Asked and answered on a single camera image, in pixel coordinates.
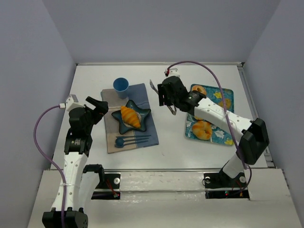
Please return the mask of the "metal serving tongs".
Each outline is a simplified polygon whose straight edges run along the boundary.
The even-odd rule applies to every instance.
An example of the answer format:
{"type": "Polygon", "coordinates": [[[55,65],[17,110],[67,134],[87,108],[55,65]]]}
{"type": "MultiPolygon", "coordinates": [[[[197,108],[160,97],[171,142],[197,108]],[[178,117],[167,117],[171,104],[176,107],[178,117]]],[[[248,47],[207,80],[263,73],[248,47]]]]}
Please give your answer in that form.
{"type": "MultiPolygon", "coordinates": [[[[155,91],[156,94],[159,94],[159,93],[158,93],[158,89],[154,86],[154,84],[153,84],[153,82],[152,82],[151,79],[149,80],[149,84],[150,84],[150,87],[152,88],[152,90],[155,91]]],[[[170,110],[170,112],[171,112],[172,115],[176,115],[177,109],[176,109],[175,106],[174,106],[174,108],[172,108],[171,106],[167,106],[167,107],[168,107],[168,109],[170,110]]]]}

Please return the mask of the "orange striped croissant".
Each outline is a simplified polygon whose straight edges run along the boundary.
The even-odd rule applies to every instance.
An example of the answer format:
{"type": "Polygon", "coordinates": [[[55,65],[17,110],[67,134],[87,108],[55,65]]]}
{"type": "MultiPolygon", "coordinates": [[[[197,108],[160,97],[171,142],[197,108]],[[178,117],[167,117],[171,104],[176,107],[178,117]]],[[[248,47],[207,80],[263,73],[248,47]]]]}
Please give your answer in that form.
{"type": "Polygon", "coordinates": [[[137,112],[126,106],[121,106],[122,121],[134,128],[141,127],[141,121],[137,115],[137,112]]]}

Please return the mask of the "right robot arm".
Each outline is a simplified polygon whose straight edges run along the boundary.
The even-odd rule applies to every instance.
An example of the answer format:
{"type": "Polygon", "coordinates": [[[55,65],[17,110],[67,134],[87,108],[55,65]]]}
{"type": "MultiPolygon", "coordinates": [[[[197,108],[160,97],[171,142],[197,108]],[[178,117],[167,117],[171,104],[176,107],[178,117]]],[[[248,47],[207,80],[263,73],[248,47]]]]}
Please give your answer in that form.
{"type": "Polygon", "coordinates": [[[250,170],[268,147],[268,132],[262,119],[250,120],[238,116],[211,101],[202,90],[188,91],[177,76],[166,78],[157,85],[157,90],[160,106],[174,106],[201,118],[201,127],[211,123],[231,135],[237,151],[219,172],[204,175],[206,188],[231,188],[236,181],[244,178],[244,170],[250,170]]]}

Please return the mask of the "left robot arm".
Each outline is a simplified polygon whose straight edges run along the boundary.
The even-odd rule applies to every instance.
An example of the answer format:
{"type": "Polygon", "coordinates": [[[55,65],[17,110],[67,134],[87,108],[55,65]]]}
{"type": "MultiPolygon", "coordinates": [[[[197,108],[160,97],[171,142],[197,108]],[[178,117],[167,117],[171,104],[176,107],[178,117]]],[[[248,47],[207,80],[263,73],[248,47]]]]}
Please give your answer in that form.
{"type": "Polygon", "coordinates": [[[87,97],[93,109],[80,104],[75,95],[69,95],[58,108],[69,115],[64,145],[64,166],[58,168],[61,182],[50,211],[44,212],[42,223],[46,228],[86,228],[86,206],[99,183],[105,180],[101,164],[87,164],[92,146],[91,132],[108,112],[108,103],[87,97]]]}

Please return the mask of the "glazed twisted bread roll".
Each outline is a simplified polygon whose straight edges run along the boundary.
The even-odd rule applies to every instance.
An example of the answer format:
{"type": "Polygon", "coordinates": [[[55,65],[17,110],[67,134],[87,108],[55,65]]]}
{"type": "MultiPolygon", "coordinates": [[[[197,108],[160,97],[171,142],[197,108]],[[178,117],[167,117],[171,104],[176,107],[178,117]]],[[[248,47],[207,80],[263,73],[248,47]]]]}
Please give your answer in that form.
{"type": "Polygon", "coordinates": [[[209,140],[212,137],[212,128],[209,122],[198,121],[192,126],[193,134],[200,140],[209,140]]]}

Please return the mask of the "speckled bread slice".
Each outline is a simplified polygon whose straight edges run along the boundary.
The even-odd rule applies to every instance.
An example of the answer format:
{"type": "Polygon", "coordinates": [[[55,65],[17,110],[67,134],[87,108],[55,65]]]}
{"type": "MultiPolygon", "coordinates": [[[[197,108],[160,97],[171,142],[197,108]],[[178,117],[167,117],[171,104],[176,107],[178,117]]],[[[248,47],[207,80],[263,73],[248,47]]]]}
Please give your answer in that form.
{"type": "MultiPolygon", "coordinates": [[[[231,102],[230,99],[226,98],[225,99],[225,104],[226,104],[226,108],[229,109],[231,107],[232,102],[231,102]]],[[[219,102],[218,105],[221,106],[221,107],[224,107],[223,101],[219,102]]]]}

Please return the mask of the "blue beige placemat cloth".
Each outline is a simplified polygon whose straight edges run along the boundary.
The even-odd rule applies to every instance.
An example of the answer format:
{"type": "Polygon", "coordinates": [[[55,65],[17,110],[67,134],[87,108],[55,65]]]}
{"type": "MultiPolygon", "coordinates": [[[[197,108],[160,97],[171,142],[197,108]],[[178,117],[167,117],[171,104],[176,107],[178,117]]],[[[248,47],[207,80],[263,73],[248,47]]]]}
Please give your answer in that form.
{"type": "Polygon", "coordinates": [[[101,98],[107,101],[109,106],[104,117],[108,154],[159,144],[145,84],[129,86],[127,95],[125,99],[121,99],[114,89],[101,91],[101,98]],[[122,121],[121,106],[137,112],[141,121],[140,128],[122,121]]]}

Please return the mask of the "blue plastic cup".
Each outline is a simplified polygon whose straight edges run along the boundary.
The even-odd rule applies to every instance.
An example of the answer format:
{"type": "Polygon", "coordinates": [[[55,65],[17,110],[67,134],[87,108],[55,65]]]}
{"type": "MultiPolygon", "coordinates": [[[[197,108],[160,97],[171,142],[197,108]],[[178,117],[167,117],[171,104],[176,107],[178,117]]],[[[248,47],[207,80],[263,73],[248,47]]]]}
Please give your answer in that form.
{"type": "Polygon", "coordinates": [[[129,82],[127,79],[120,77],[114,80],[113,88],[118,94],[118,97],[125,99],[128,94],[129,82]]]}

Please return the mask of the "blue starfish-shaped plate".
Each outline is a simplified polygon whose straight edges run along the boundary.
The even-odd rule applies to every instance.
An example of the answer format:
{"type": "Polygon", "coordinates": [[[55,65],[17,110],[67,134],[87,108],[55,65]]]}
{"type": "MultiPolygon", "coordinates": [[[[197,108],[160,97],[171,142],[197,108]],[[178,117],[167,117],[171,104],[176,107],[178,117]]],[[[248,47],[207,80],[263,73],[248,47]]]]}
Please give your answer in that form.
{"type": "Polygon", "coordinates": [[[123,121],[121,109],[118,111],[114,111],[112,113],[112,117],[118,121],[119,123],[119,133],[121,135],[129,132],[129,131],[140,131],[140,132],[145,132],[147,130],[146,126],[146,119],[151,113],[151,110],[148,109],[141,109],[139,108],[133,100],[129,100],[126,105],[126,108],[134,110],[134,113],[137,115],[138,122],[140,124],[140,127],[135,127],[132,124],[126,123],[123,121]]]}

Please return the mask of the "blue plastic spoon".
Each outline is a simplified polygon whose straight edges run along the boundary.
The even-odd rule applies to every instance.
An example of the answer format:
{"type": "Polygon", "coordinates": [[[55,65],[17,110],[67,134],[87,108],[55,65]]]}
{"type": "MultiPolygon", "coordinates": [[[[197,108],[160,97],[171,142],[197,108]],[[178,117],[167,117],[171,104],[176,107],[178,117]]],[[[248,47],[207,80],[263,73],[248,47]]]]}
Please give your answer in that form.
{"type": "Polygon", "coordinates": [[[115,140],[115,145],[119,147],[123,147],[124,145],[131,145],[131,144],[136,144],[136,143],[145,143],[148,142],[148,138],[143,138],[143,139],[129,139],[129,140],[124,140],[124,139],[116,139],[115,140]]]}

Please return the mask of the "blue plastic knife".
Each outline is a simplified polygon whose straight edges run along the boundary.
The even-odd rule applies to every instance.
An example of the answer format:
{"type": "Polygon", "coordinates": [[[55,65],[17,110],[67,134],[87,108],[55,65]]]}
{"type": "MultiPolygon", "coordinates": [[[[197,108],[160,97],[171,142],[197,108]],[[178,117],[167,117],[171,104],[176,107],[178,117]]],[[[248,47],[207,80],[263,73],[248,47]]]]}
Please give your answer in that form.
{"type": "Polygon", "coordinates": [[[141,137],[150,137],[151,135],[133,135],[133,136],[116,136],[116,138],[141,138],[141,137]]]}

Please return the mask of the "teal floral tray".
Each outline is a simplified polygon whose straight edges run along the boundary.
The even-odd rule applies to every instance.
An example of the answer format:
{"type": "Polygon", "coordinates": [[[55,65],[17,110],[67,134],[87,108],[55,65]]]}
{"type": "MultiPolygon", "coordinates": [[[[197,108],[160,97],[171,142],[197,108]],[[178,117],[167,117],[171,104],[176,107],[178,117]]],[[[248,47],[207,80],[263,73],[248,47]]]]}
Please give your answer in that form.
{"type": "MultiPolygon", "coordinates": [[[[192,89],[192,87],[194,85],[199,85],[199,84],[192,84],[190,86],[190,89],[192,89]]],[[[218,87],[213,87],[213,86],[209,86],[209,85],[200,85],[200,86],[205,88],[205,90],[207,91],[206,97],[209,98],[212,102],[214,102],[215,104],[218,105],[218,103],[222,101],[222,95],[221,95],[220,89],[218,87]]],[[[224,94],[225,99],[228,98],[232,102],[231,107],[227,110],[230,112],[234,112],[234,92],[233,92],[233,90],[223,88],[223,94],[224,94]]],[[[193,117],[190,114],[186,115],[186,123],[185,123],[185,137],[186,138],[201,141],[193,134],[193,131],[192,131],[192,126],[198,121],[205,121],[205,120],[203,120],[201,118],[193,117]]],[[[222,144],[222,145],[227,145],[227,146],[234,145],[230,133],[225,132],[224,130],[215,126],[214,124],[211,124],[211,128],[213,131],[212,137],[205,142],[222,144]]]]}

